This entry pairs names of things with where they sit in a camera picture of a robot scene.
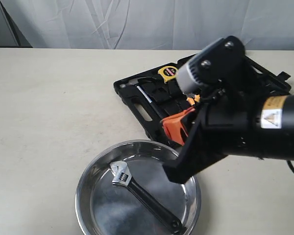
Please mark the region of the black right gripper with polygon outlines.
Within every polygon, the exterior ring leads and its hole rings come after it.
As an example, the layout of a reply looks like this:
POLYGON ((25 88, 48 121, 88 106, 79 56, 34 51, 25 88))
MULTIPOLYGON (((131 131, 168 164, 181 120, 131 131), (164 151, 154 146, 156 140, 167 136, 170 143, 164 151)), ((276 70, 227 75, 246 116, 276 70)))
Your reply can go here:
POLYGON ((228 155, 245 155, 252 149, 248 140, 255 91, 260 87, 257 73, 244 55, 193 57, 177 75, 185 93, 191 79, 199 102, 161 120, 166 136, 182 146, 176 160, 163 164, 167 178, 178 184, 228 155))

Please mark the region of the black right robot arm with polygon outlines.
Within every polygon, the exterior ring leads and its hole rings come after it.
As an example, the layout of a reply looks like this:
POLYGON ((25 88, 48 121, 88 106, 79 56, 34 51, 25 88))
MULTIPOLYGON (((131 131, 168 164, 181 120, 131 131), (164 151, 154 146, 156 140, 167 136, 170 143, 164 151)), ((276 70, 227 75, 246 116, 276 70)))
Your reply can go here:
POLYGON ((294 161, 294 94, 285 73, 274 75, 246 55, 193 57, 177 75, 181 90, 196 78, 199 102, 162 120, 182 149, 163 164, 171 182, 230 155, 294 161))

